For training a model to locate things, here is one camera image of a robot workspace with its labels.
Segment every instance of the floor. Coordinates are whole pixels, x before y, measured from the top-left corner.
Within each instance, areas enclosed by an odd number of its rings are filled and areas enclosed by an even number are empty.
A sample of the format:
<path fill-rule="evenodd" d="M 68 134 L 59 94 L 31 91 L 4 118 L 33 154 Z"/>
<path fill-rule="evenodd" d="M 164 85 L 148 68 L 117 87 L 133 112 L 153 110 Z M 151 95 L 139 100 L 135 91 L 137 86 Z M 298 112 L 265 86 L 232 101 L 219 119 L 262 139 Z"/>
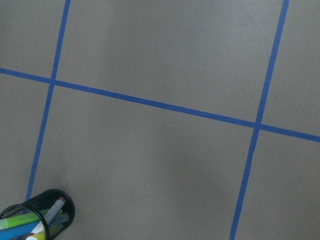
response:
<path fill-rule="evenodd" d="M 57 238 L 318 240 L 320 1 L 4 0 L 0 209 Z"/>

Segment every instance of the light blue marker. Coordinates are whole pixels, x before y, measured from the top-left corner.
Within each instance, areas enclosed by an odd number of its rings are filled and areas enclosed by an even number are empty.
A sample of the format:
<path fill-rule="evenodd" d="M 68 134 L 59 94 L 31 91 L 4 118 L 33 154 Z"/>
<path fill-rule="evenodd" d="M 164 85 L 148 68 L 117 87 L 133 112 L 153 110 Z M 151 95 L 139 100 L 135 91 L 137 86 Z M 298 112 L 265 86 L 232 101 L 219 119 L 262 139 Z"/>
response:
<path fill-rule="evenodd" d="M 34 229 L 37 226 L 37 224 L 38 222 L 32 222 L 25 225 L 9 228 L 4 231 L 0 231 L 0 239 L 10 240 L 22 235 L 29 234 L 32 231 L 32 229 Z"/>

